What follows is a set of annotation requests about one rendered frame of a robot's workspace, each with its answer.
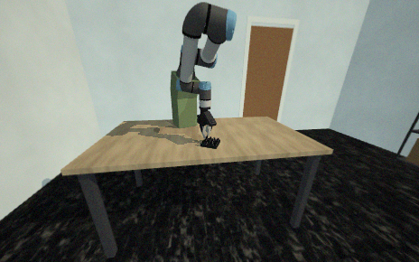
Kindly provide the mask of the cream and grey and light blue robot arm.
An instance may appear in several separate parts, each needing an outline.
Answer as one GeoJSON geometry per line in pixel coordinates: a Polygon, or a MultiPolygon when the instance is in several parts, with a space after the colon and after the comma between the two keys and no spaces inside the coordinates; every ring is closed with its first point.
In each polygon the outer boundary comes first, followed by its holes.
{"type": "Polygon", "coordinates": [[[219,46],[226,40],[232,40],[236,21],[237,14],[235,12],[205,2],[193,6],[184,19],[180,65],[176,71],[176,75],[179,77],[176,81],[176,89],[199,94],[201,108],[211,106],[211,82],[192,81],[195,79],[194,66],[211,69],[215,67],[219,46]],[[202,33],[208,35],[205,51],[204,47],[198,48],[198,41],[202,33]]]}

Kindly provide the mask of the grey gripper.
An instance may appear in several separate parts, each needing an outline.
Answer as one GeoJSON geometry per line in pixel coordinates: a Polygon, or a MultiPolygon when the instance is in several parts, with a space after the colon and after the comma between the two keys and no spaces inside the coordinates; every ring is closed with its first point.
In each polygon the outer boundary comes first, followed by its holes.
{"type": "Polygon", "coordinates": [[[200,124],[200,131],[201,131],[204,139],[206,139],[206,133],[205,133],[205,131],[207,132],[207,139],[208,139],[208,137],[210,135],[210,131],[212,129],[212,126],[209,126],[209,124],[207,123],[205,117],[202,115],[203,111],[208,111],[208,109],[210,109],[210,107],[209,108],[201,108],[200,107],[200,114],[197,115],[197,122],[200,124]],[[204,110],[204,109],[207,109],[207,110],[204,110]]]}

